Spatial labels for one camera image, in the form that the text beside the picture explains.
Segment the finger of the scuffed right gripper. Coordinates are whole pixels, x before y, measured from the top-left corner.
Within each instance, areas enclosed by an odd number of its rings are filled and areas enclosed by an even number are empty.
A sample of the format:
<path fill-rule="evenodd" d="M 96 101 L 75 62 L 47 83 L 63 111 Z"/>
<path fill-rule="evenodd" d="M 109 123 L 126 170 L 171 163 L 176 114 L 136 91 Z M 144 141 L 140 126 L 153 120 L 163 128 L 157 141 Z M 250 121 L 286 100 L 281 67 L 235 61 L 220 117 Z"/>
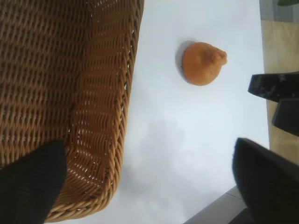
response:
<path fill-rule="evenodd" d="M 274 102 L 279 102 L 283 98 L 298 98 L 299 74 L 268 73 L 252 75 L 248 92 Z"/>

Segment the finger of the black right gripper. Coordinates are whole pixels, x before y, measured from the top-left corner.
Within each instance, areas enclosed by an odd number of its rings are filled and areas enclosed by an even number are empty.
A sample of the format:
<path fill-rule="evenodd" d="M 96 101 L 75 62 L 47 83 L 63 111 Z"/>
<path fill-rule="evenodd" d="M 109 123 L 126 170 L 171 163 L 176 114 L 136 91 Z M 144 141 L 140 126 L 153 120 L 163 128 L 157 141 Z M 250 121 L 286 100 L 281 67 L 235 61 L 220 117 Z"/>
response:
<path fill-rule="evenodd" d="M 280 100 L 272 124 L 288 133 L 299 133 L 299 99 L 284 98 Z"/>

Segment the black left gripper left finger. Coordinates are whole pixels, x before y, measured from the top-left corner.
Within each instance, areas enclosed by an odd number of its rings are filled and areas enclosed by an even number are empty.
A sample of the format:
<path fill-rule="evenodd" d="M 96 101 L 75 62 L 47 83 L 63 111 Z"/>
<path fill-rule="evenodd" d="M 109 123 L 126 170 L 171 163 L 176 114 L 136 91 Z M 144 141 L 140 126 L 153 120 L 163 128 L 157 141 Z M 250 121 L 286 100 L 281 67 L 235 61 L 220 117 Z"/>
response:
<path fill-rule="evenodd" d="M 43 224 L 67 175 L 64 142 L 47 142 L 0 171 L 0 222 Z"/>

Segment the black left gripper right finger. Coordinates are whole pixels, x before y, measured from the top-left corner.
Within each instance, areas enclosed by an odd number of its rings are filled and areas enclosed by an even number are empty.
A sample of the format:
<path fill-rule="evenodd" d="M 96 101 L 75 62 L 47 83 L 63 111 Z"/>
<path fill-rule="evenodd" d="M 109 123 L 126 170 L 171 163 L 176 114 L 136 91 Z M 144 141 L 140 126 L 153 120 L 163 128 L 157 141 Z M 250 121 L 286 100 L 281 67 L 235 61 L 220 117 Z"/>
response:
<path fill-rule="evenodd" d="M 299 167 L 246 138 L 232 159 L 235 182 L 257 224 L 299 222 Z"/>

